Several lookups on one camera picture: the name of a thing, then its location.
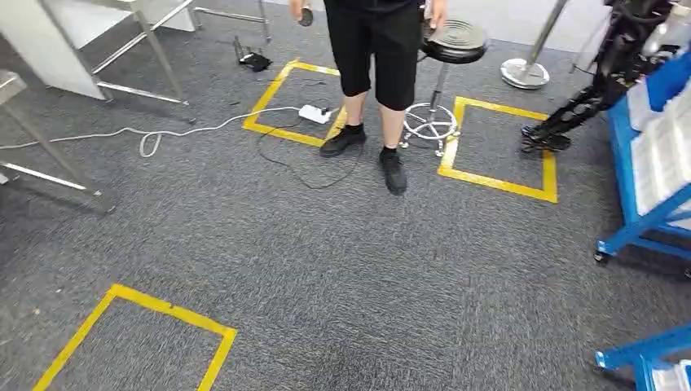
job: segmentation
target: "stainless steel frame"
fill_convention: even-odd
[[[15,121],[17,121],[26,134],[38,141],[39,145],[41,145],[41,147],[43,147],[43,149],[45,149],[46,152],[48,152],[48,154],[51,155],[55,161],[57,161],[58,165],[60,165],[60,167],[62,167],[75,182],[65,181],[60,178],[6,162],[2,159],[0,159],[0,168],[2,168],[0,169],[0,174],[8,179],[13,179],[14,176],[12,176],[9,171],[15,171],[22,174],[28,174],[36,178],[45,179],[61,186],[71,187],[72,189],[83,191],[94,197],[94,199],[103,206],[107,213],[112,212],[115,209],[115,205],[106,199],[103,191],[100,190],[95,183],[88,179],[80,169],[72,165],[63,152],[58,149],[57,146],[51,144],[48,141],[48,138],[44,136],[42,132],[32,126],[20,110],[13,108],[11,103],[8,102],[13,96],[19,94],[25,88],[26,84],[16,73],[0,70],[0,106],[2,106],[2,108],[4,108],[5,111],[15,119]]]
[[[144,96],[147,98],[152,98],[152,99],[159,99],[165,102],[170,102],[170,103],[179,103],[183,105],[189,105],[189,102],[185,99],[183,89],[180,86],[180,83],[178,81],[178,78],[175,76],[172,67],[170,66],[170,62],[168,61],[168,58],[165,56],[165,52],[163,51],[163,48],[161,46],[161,43],[159,42],[158,38],[156,37],[156,34],[154,33],[156,29],[158,29],[160,26],[171,20],[173,17],[175,17],[177,14],[179,14],[183,10],[188,10],[190,11],[190,16],[192,19],[192,23],[197,27],[201,27],[201,22],[200,18],[197,15],[197,12],[200,13],[205,13],[209,15],[216,15],[216,16],[222,16],[225,18],[230,18],[230,19],[236,19],[236,20],[245,20],[249,22],[256,22],[256,23],[261,23],[263,27],[263,34],[264,34],[264,39],[266,40],[266,43],[271,42],[271,35],[269,32],[269,21],[266,18],[266,12],[264,10],[264,0],[257,0],[258,5],[259,5],[259,12],[261,14],[261,17],[256,17],[256,16],[250,16],[250,15],[240,15],[240,14],[229,14],[226,12],[222,11],[215,11],[215,10],[210,10],[208,8],[202,8],[202,7],[194,7],[194,1],[195,0],[184,0],[181,2],[179,5],[177,5],[172,11],[170,11],[168,14],[166,14],[163,18],[158,20],[156,23],[150,23],[149,20],[147,20],[146,16],[144,16],[144,13],[142,12],[141,8],[141,1],[142,0],[83,0],[83,1],[88,1],[92,2],[95,4],[100,4],[100,5],[105,5],[107,7],[115,7],[118,9],[122,9],[125,11],[130,11],[132,12],[132,15],[134,18],[139,22],[139,24],[142,27],[142,32],[137,35],[136,37],[132,38],[129,40],[125,45],[121,46],[118,48],[116,51],[114,51],[112,54],[110,54],[106,59],[104,59],[100,64],[96,65],[91,69],[91,76],[94,78],[95,84],[100,87],[101,92],[103,95],[106,97],[106,99],[110,100],[112,99],[112,95],[108,90],[118,90],[118,91],[123,91],[129,94],[136,94],[139,96]],[[65,39],[67,42],[71,41],[67,38],[67,34],[65,31],[62,29],[60,24],[58,23],[57,19],[55,18],[54,15],[51,13],[51,9],[49,7],[46,7],[44,4],[44,9],[48,13],[48,15],[53,19],[54,23],[56,26],[58,26],[58,29],[62,32],[62,34],[65,36]],[[145,91],[145,90],[138,90],[135,88],[131,88],[128,86],[121,86],[118,84],[113,84],[110,82],[106,81],[101,81],[97,75],[101,71],[103,71],[107,66],[111,65],[114,63],[117,59],[122,57],[127,51],[135,47],[138,43],[143,41],[144,39],[147,39],[149,44],[152,46],[152,49],[154,50],[154,53],[156,54],[156,58],[158,59],[158,62],[161,64],[161,67],[163,68],[165,72],[165,76],[168,79],[168,82],[170,86],[172,87],[174,91],[174,96],[168,96],[165,94],[158,94],[155,92],[151,91]],[[73,47],[73,50],[77,57],[80,59],[80,61],[86,65],[86,61],[81,57],[79,54],[79,50],[76,47]]]
[[[193,10],[195,12],[200,12],[207,15],[221,16],[223,18],[235,20],[244,20],[246,22],[261,23],[264,32],[264,41],[266,41],[266,43],[271,43],[271,32],[269,31],[269,20],[266,17],[266,10],[264,9],[264,0],[257,0],[257,4],[259,5],[259,15],[261,15],[261,17],[242,14],[229,14],[227,12],[211,10],[203,7],[194,7]],[[201,21],[199,21],[197,27],[201,27]]]
[[[454,116],[449,109],[439,105],[439,98],[442,95],[444,82],[447,79],[448,73],[449,64],[443,63],[442,69],[439,71],[439,76],[437,78],[437,85],[434,87],[434,92],[432,93],[432,97],[429,99],[429,103],[413,104],[406,109],[406,116],[403,120],[405,133],[403,135],[403,140],[398,143],[401,148],[408,148],[410,146],[408,140],[410,140],[410,137],[415,135],[416,137],[424,140],[436,141],[438,147],[434,151],[434,154],[438,157],[442,157],[444,156],[444,140],[451,135],[457,136],[459,134],[457,131],[458,123],[456,121],[456,116]],[[418,108],[427,108],[427,119],[422,116],[418,116],[413,112]],[[436,121],[436,117],[440,111],[442,114],[446,114],[446,116],[449,117],[449,121]],[[411,125],[408,123],[409,117],[415,120],[415,122],[419,125]],[[446,131],[440,133],[439,130],[437,130],[438,126],[441,128],[446,128]],[[428,133],[431,133],[431,135],[422,133],[423,130],[429,130]]]

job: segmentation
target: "black sock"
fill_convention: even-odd
[[[396,153],[396,148],[388,148],[386,145],[381,149],[381,154]]]
[[[364,124],[360,122],[360,125],[345,125],[343,126],[343,130],[347,130],[348,132],[351,133],[360,133],[365,130]]]

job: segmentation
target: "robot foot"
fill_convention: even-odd
[[[542,151],[544,149],[552,152],[559,152],[571,146],[571,139],[563,134],[553,134],[547,138],[536,139],[533,136],[535,128],[528,125],[523,126],[521,133],[523,135],[521,151],[525,153]]]

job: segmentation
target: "hand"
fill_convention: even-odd
[[[440,29],[447,21],[447,0],[432,0],[432,19],[429,21],[429,27],[432,29]]]
[[[302,19],[302,0],[288,0],[288,9],[295,20]]]

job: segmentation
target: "blue metal frame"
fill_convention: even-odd
[[[625,224],[608,239],[599,240],[597,242],[597,250],[615,255],[618,250],[627,244],[634,244],[691,260],[691,249],[678,248],[640,237],[649,230],[691,237],[690,230],[668,224],[670,221],[689,217],[689,212],[674,213],[680,205],[691,199],[691,184],[687,184],[679,189],[673,196],[663,201],[647,214],[639,215],[636,207],[636,190],[631,154],[631,141],[636,136],[638,136],[638,132],[631,127],[628,103],[627,99],[624,98],[610,109],[610,141],[612,143],[612,152],[614,153],[614,166],[617,172],[619,196],[622,201]]]
[[[629,345],[596,351],[595,363],[610,371],[631,366],[636,390],[654,391],[653,369],[671,365],[660,358],[686,349],[691,349],[691,323]]]

